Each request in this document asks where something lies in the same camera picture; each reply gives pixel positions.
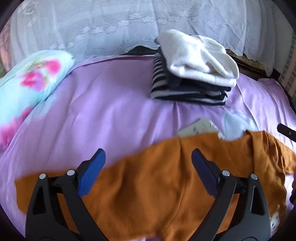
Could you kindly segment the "purple bed sheet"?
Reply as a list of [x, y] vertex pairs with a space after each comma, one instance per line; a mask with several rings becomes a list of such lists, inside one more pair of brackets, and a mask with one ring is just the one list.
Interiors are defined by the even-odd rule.
[[23, 121], [1, 153], [1, 206], [20, 233], [26, 216], [16, 203], [15, 180], [76, 168], [99, 148], [110, 165], [207, 118], [228, 140], [260, 130], [295, 149], [276, 129], [279, 123], [295, 128], [295, 113], [275, 80], [240, 75], [224, 106], [162, 101], [149, 97], [153, 66], [144, 56], [85, 60]]

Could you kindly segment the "navy striped folded garment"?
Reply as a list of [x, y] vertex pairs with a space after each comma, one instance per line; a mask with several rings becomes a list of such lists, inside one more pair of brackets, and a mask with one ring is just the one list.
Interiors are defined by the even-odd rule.
[[179, 101], [202, 105], [225, 105], [231, 87], [180, 78], [167, 68], [161, 48], [154, 55], [151, 99]]

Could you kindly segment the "white lace cover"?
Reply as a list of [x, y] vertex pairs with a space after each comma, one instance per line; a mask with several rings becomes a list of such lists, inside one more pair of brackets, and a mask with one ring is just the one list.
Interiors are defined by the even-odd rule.
[[170, 29], [214, 39], [267, 74], [284, 69], [293, 39], [272, 1], [24, 1], [10, 21], [11, 63], [48, 49], [76, 60], [156, 49]]

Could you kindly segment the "brown wooden headboard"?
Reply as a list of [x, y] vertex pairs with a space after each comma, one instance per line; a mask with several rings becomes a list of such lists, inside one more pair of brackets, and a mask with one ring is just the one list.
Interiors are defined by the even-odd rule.
[[[144, 46], [136, 46], [127, 53], [123, 55], [130, 55], [130, 56], [144, 56], [144, 55], [154, 55], [158, 51], [150, 49]], [[270, 76], [266, 74], [264, 66], [257, 61], [253, 61], [248, 59], [245, 55], [237, 56], [231, 50], [226, 50], [227, 54], [236, 62], [239, 68], [239, 72], [243, 73], [244, 75], [254, 79], [259, 80], [259, 78], [273, 78], [278, 80], [280, 78], [280, 73], [273, 69]]]

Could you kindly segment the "floral light blue pillow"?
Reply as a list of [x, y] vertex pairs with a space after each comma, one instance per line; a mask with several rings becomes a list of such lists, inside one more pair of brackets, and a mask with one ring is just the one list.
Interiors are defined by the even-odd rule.
[[1, 78], [1, 151], [33, 108], [49, 95], [74, 66], [66, 51], [38, 51], [14, 66]]

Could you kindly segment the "checkered brown curtain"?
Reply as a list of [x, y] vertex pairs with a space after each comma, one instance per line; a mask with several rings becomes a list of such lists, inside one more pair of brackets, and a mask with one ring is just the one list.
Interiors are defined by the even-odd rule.
[[279, 78], [280, 84], [283, 88], [288, 92], [288, 95], [292, 98], [295, 98], [295, 90], [296, 90], [296, 51], [295, 51], [295, 32], [292, 35], [292, 44], [289, 52], [289, 56], [283, 70]]

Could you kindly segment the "white folded garment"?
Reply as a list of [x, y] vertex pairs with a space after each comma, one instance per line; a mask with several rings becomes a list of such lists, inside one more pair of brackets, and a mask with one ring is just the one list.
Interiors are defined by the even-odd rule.
[[217, 41], [171, 29], [159, 34], [157, 42], [173, 75], [217, 86], [236, 86], [238, 66]]

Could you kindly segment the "orange cat cardigan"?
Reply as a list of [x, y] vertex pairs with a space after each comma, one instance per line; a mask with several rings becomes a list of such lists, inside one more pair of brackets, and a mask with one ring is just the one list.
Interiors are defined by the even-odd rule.
[[100, 172], [83, 202], [109, 240], [192, 236], [214, 201], [192, 165], [194, 149], [235, 176], [256, 174], [269, 213], [284, 218], [285, 177], [295, 172], [295, 153], [265, 131], [234, 141], [204, 133], [159, 142]]

